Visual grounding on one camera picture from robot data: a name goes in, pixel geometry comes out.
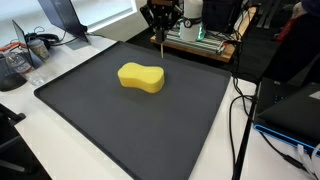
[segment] black cable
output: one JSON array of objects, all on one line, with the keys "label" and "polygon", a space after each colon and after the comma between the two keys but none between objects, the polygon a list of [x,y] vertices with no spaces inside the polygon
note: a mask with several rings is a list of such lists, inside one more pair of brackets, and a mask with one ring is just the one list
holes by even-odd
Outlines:
[{"label": "black cable", "polygon": [[33,30],[33,32],[36,33],[36,34],[37,34],[38,32],[44,32],[44,31],[45,31],[45,29],[44,29],[42,26],[37,26],[37,27],[35,27],[34,30]]},{"label": "black cable", "polygon": [[233,106],[233,103],[239,99],[239,98],[242,98],[242,99],[248,99],[250,101],[252,101],[253,99],[252,96],[249,96],[249,95],[240,95],[236,98],[234,98],[230,104],[230,107],[229,107],[229,138],[230,138],[230,144],[231,144],[231,150],[232,150],[232,163],[233,163],[233,172],[235,170],[235,166],[236,166],[236,154],[235,154],[235,149],[234,149],[234,143],[233,143],[233,135],[232,135],[232,106]]},{"label": "black cable", "polygon": [[285,154],[283,154],[282,152],[280,152],[277,148],[275,148],[263,133],[260,132],[260,134],[261,134],[261,136],[263,137],[263,139],[269,144],[269,146],[270,146],[274,151],[276,151],[276,152],[277,152],[280,156],[282,156],[282,157],[285,155]]},{"label": "black cable", "polygon": [[86,33],[86,35],[89,35],[89,36],[99,36],[99,37],[106,38],[106,37],[103,36],[103,35],[98,35],[98,34],[93,34],[93,33]]},{"label": "black cable", "polygon": [[61,42],[64,39],[64,37],[66,36],[66,33],[67,33],[67,31],[64,31],[64,34],[63,34],[62,38],[59,40],[59,42]]},{"label": "black cable", "polygon": [[64,45],[64,44],[70,43],[70,42],[72,42],[72,41],[74,41],[74,40],[76,40],[76,39],[77,39],[77,38],[75,37],[74,39],[71,39],[70,41],[67,41],[67,42],[65,42],[65,43],[51,44],[51,46],[61,46],[61,45]]}]

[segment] bottle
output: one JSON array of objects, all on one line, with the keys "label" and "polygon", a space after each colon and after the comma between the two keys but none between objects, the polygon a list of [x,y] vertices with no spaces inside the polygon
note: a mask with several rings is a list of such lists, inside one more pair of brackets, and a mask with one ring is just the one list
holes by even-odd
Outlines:
[{"label": "bottle", "polygon": [[23,76],[29,83],[34,86],[40,86],[44,84],[43,77],[34,69],[30,63],[20,56],[14,54],[11,51],[5,51],[3,55],[6,57],[6,62],[14,71]]}]

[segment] sponge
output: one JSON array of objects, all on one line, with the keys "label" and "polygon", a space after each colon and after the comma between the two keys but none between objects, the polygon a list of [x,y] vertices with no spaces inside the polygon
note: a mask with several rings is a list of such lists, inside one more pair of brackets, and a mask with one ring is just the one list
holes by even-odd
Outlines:
[{"label": "sponge", "polygon": [[123,87],[139,88],[148,93],[159,92],[164,84],[164,71],[157,66],[142,66],[129,62],[118,71]]}]

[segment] electronic equipment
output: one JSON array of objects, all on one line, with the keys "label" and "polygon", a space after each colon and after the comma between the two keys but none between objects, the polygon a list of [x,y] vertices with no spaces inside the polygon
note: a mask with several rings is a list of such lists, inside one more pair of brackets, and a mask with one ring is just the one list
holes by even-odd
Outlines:
[{"label": "electronic equipment", "polygon": [[320,143],[319,109],[320,84],[311,83],[257,113],[254,128],[294,147],[301,144],[312,153]]},{"label": "electronic equipment", "polygon": [[202,31],[203,0],[185,0],[183,18],[180,25],[180,38],[184,41],[203,39]]},{"label": "electronic equipment", "polygon": [[89,42],[85,32],[87,27],[81,25],[70,0],[38,0],[51,24]]},{"label": "electronic equipment", "polygon": [[179,0],[147,0],[140,12],[149,26],[156,31],[156,41],[160,44],[165,41],[167,31],[172,29],[183,14]]},{"label": "electronic equipment", "polygon": [[243,0],[203,0],[202,22],[204,28],[231,34]]},{"label": "electronic equipment", "polygon": [[44,42],[44,45],[46,46],[47,49],[50,49],[51,44],[58,43],[59,37],[55,34],[37,34],[37,33],[28,33],[25,35],[25,39],[27,43],[29,41],[32,41],[34,39],[40,39],[41,41]]}]

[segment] black tray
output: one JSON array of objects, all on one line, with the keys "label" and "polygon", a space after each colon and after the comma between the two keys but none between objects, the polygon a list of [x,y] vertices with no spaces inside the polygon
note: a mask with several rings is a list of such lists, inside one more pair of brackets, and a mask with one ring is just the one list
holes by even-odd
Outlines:
[{"label": "black tray", "polygon": [[[162,67],[162,90],[121,87],[117,71],[127,62]],[[118,42],[34,94],[133,178],[182,180],[192,172],[230,77]]]}]

